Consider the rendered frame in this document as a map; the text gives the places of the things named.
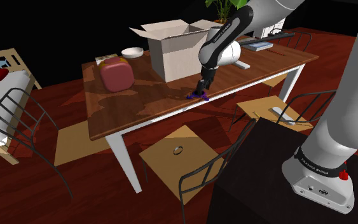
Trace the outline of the purple spinner toy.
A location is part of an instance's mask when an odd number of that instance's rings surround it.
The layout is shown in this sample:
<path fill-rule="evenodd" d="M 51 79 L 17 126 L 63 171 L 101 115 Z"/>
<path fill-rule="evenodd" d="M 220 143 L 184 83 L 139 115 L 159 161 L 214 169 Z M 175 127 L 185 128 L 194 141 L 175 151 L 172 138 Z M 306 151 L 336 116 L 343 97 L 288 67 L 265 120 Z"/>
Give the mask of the purple spinner toy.
<path fill-rule="evenodd" d="M 204 91 L 202 91 L 202 93 L 200 95 L 197 94 L 197 91 L 194 91 L 190 95 L 187 95 L 186 98 L 187 99 L 200 98 L 205 101 L 209 101 L 209 98 L 207 97 L 207 95 Z"/>

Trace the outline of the open cardboard box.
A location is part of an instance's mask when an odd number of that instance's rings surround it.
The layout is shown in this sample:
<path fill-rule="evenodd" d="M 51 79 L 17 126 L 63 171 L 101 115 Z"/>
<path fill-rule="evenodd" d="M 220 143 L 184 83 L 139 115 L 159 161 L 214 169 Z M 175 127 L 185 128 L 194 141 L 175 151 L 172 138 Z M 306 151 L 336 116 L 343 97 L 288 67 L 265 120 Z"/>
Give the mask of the open cardboard box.
<path fill-rule="evenodd" d="M 148 39 L 153 70 L 170 82 L 201 72 L 198 54 L 209 29 L 215 26 L 220 24 L 203 19 L 188 24 L 178 19 L 144 24 L 143 30 L 132 31 Z"/>

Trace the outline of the wooden table with white legs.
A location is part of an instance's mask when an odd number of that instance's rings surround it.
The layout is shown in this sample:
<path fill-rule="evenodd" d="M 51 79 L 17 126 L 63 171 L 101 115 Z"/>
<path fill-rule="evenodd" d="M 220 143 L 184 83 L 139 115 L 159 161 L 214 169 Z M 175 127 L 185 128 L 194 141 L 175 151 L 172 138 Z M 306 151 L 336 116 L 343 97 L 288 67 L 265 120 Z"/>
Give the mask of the wooden table with white legs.
<path fill-rule="evenodd" d="M 286 101 L 304 66 L 318 57 L 282 45 L 274 45 L 272 50 L 286 56 L 267 50 L 244 50 L 240 60 L 250 68 L 241 69 L 234 64 L 219 67 L 207 91 L 210 101 L 287 73 L 279 93 L 280 99 Z M 129 89 L 118 93 L 105 89 L 96 62 L 83 64 L 82 73 L 89 138 L 92 141 L 106 139 L 134 191 L 139 193 L 142 189 L 122 135 L 205 104 L 205 101 L 186 98 L 194 91 L 199 74 L 165 83 L 152 69 L 149 52 L 128 63 L 135 81 Z"/>

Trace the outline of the blue book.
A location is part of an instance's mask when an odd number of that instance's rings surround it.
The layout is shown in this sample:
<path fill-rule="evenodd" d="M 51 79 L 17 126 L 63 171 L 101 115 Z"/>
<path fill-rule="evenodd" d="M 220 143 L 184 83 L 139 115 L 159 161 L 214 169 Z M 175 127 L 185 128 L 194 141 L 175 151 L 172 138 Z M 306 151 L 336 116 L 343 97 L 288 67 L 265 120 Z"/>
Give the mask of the blue book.
<path fill-rule="evenodd" d="M 258 52 L 260 50 L 265 50 L 265 49 L 271 48 L 272 46 L 273 46 L 273 43 L 259 42 L 259 43 L 252 43 L 249 45 L 244 45 L 244 48 L 251 50 L 251 51 Z"/>

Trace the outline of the green potted plant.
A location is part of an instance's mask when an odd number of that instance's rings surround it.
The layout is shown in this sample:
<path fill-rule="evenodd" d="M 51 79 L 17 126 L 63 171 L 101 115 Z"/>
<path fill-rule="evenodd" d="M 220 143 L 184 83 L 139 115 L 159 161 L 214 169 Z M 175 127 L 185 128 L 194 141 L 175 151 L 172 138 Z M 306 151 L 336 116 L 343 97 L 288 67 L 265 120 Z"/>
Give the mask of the green potted plant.
<path fill-rule="evenodd" d="M 229 13 L 232 6 L 239 9 L 247 4 L 249 0 L 205 0 L 205 5 L 208 8 L 214 4 L 217 8 L 217 23 L 224 24 L 229 19 Z"/>

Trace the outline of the long black stick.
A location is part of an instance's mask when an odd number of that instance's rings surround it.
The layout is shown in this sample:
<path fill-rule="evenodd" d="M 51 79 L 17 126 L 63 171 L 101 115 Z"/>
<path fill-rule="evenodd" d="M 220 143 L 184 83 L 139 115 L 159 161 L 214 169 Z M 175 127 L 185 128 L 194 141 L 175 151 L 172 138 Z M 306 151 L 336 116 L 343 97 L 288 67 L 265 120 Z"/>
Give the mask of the long black stick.
<path fill-rule="evenodd" d="M 253 43 L 259 43 L 259 42 L 267 42 L 267 41 L 271 41 L 274 39 L 281 39 L 281 38 L 288 38 L 288 37 L 293 37 L 295 35 L 295 33 L 276 33 L 276 34 L 272 34 L 271 36 L 265 37 L 265 38 L 261 38 L 261 39 L 241 39 L 238 40 L 238 43 L 240 46 L 243 45 L 249 45 L 249 44 L 253 44 Z"/>

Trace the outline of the white box appliance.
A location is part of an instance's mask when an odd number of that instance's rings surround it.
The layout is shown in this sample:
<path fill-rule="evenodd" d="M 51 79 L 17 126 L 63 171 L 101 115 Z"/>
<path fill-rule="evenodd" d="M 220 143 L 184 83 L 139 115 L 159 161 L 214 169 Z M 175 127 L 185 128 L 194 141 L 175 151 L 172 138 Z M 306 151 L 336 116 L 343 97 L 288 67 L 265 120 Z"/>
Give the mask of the white box appliance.
<path fill-rule="evenodd" d="M 253 38 L 265 38 L 268 36 L 268 34 L 275 34 L 277 32 L 280 32 L 283 28 L 284 22 L 285 22 L 285 19 L 283 18 L 280 22 L 276 23 L 275 25 L 265 27 L 265 28 L 256 29 L 253 32 L 252 37 Z"/>

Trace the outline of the white bowl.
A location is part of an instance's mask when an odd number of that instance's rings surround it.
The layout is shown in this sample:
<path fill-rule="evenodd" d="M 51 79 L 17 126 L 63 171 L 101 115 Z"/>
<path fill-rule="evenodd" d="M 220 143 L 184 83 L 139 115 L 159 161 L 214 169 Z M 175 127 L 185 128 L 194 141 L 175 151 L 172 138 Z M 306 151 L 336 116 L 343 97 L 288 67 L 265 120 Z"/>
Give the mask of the white bowl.
<path fill-rule="evenodd" d="M 136 59 L 138 57 L 141 57 L 144 53 L 144 50 L 140 47 L 131 47 L 126 48 L 121 51 L 121 54 L 126 59 Z"/>

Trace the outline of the white remote control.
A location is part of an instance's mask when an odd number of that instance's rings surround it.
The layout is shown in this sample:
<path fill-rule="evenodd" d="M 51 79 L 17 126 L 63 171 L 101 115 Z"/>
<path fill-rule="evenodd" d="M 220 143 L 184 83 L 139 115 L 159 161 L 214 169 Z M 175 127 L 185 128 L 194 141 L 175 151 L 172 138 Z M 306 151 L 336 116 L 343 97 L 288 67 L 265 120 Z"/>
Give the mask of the white remote control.
<path fill-rule="evenodd" d="M 279 107 L 273 107 L 272 111 L 274 113 L 278 114 L 279 116 L 282 116 L 281 119 L 283 119 L 283 121 L 286 122 L 288 125 L 294 125 L 295 124 L 293 119 L 289 115 L 284 113 Z"/>

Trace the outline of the pale printed booklet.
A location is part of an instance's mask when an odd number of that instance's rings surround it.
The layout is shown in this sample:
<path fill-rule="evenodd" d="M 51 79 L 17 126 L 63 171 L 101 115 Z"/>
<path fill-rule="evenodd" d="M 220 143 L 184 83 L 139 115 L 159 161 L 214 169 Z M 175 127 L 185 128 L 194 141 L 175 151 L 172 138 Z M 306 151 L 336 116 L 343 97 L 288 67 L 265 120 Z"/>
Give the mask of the pale printed booklet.
<path fill-rule="evenodd" d="M 114 54 L 110 54 L 110 55 L 105 55 L 105 56 L 100 56 L 100 57 L 96 57 L 95 61 L 97 63 L 97 65 L 99 65 L 102 61 L 106 60 L 106 59 L 110 59 L 113 57 L 117 57 L 118 55 L 116 53 Z"/>

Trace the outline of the dark robot stand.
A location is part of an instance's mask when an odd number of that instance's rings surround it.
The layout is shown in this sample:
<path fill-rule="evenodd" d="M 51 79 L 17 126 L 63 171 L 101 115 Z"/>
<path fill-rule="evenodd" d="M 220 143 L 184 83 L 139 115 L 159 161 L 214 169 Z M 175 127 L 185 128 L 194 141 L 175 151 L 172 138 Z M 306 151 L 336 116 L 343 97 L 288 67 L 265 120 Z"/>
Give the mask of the dark robot stand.
<path fill-rule="evenodd" d="M 358 224 L 358 156 L 349 158 L 355 205 L 341 214 L 293 192 L 282 173 L 306 135 L 261 118 L 214 185 L 207 224 Z"/>

